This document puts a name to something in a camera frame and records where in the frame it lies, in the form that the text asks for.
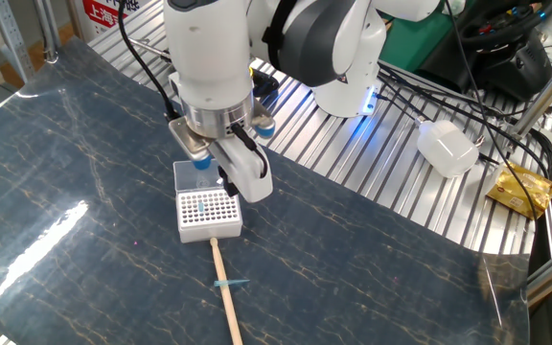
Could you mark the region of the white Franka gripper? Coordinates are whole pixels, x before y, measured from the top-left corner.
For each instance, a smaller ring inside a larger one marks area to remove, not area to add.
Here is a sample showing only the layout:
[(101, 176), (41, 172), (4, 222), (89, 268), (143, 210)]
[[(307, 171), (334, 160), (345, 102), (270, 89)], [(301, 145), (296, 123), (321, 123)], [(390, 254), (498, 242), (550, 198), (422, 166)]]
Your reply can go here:
[(252, 150), (239, 138), (223, 138), (213, 142), (209, 151), (218, 162), (218, 175), (228, 196), (258, 202), (272, 193), (270, 166), (260, 146)]

